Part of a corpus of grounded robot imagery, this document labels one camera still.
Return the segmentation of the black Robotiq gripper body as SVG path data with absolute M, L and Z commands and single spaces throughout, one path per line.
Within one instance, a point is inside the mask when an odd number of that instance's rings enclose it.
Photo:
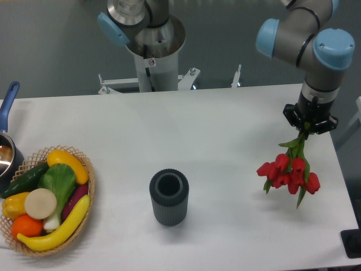
M 319 134 L 337 128 L 338 118 L 330 114 L 333 102 L 321 103 L 320 101 L 320 97 L 306 98 L 303 93 L 300 93 L 296 104 L 285 105 L 283 115 L 291 126 L 293 126 L 293 120 L 305 120 L 305 131 L 298 134 L 307 134 L 307 122 L 318 123 Z

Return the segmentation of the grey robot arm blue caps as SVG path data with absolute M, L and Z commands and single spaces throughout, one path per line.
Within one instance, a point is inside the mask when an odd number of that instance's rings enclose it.
M 286 20 L 266 20 L 256 49 L 305 71 L 300 97 L 283 114 L 300 134 L 322 134 L 337 127 L 330 109 L 355 47 L 341 29 L 323 29 L 337 1 L 285 1 Z M 183 24 L 169 12 L 168 1 L 109 1 L 98 24 L 116 45 L 133 55 L 142 92 L 189 89 L 192 78 L 178 78 L 178 54 L 185 42 Z

